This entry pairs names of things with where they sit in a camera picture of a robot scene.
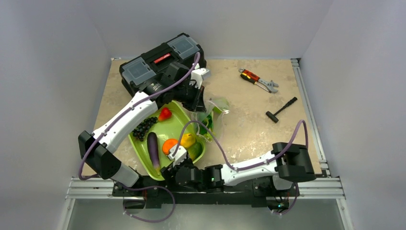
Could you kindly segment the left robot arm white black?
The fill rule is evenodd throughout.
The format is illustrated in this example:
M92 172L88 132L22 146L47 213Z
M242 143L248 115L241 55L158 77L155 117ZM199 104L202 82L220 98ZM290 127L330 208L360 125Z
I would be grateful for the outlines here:
M133 81L136 93L124 108L100 128L79 134L79 178L90 179L82 174L87 164L95 171L95 177L118 181L129 195L139 195L143 189L140 174L117 159L115 151L136 126L173 100L191 112L204 112L202 82L209 74L209 69L197 62L191 68L173 62L164 73L137 77Z

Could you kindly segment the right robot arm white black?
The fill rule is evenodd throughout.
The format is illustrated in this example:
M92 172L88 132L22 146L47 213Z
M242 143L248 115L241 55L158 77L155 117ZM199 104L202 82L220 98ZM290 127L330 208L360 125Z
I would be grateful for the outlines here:
M169 188L187 187L207 193L267 177L271 179L270 191L280 195L287 190L287 181L301 183L316 179L306 145L278 142L272 147L271 151L251 160L204 169L194 166L187 150L181 147L172 163L160 172Z

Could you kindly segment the clear zip top bag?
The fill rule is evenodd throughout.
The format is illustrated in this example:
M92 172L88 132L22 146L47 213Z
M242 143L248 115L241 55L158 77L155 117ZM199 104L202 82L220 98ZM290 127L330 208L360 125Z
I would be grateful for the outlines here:
M215 97L215 98L209 98L204 101L205 107L206 107L206 112L190 112L190 119L191 120L198 120L200 122L203 121L204 118L206 118L208 115L212 115L213 117L213 123L214 123L214 129L213 132L211 132L207 127L204 126L204 128L210 133L213 137L215 137L217 140L220 140L224 134L224 121L223 118L226 114L218 114L213 112L213 107L214 104L219 105L220 107L226 108L230 112L230 105L229 102L226 98L224 97ZM198 123L193 123L193 128L197 134L197 136L203 138L198 134L199 131L199 124Z

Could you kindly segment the toy bok choy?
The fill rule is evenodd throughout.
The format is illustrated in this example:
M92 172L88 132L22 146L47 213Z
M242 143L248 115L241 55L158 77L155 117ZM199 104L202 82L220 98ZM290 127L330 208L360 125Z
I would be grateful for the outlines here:
M208 133L208 131L204 127L207 127L211 132L213 132L214 123L212 115L208 115L206 118L204 118L202 124L199 124L198 126L199 128L198 134L207 141L212 141L213 136L210 133Z

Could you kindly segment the toy green apple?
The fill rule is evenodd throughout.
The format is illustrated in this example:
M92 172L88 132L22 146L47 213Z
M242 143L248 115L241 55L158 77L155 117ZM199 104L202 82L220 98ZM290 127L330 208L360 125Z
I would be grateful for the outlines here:
M227 114L229 111L226 108L220 107L219 105L214 104L213 112L218 114Z

